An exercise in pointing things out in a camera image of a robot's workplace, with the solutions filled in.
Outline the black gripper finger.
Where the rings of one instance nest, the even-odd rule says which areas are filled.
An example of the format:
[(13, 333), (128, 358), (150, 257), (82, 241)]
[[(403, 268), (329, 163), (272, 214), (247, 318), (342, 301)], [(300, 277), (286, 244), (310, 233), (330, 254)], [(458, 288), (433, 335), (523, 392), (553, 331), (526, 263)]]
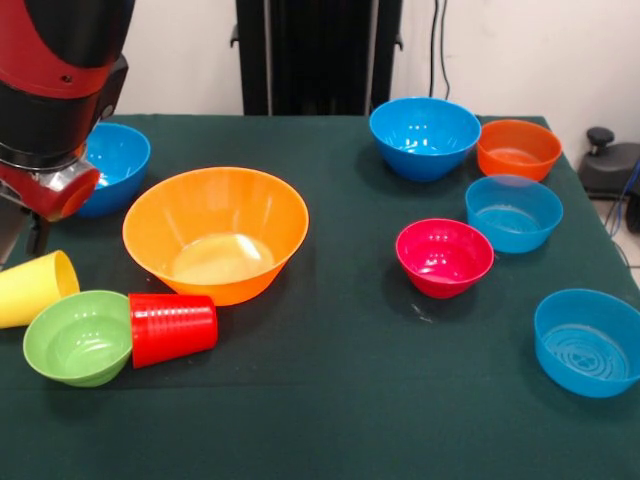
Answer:
[(43, 255), (49, 238), (50, 222), (37, 213), (31, 213), (30, 218), (31, 224), (25, 251), (28, 255)]
[(1, 198), (0, 204), (0, 264), (8, 260), (24, 226), (24, 211), (17, 203)]

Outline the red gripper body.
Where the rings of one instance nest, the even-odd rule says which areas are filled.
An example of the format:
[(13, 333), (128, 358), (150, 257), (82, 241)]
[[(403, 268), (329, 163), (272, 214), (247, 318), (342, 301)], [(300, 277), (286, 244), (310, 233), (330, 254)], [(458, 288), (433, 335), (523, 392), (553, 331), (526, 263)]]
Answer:
[(1, 196), (49, 222), (66, 218), (92, 195), (100, 172), (88, 162), (57, 171), (30, 171), (1, 165)]

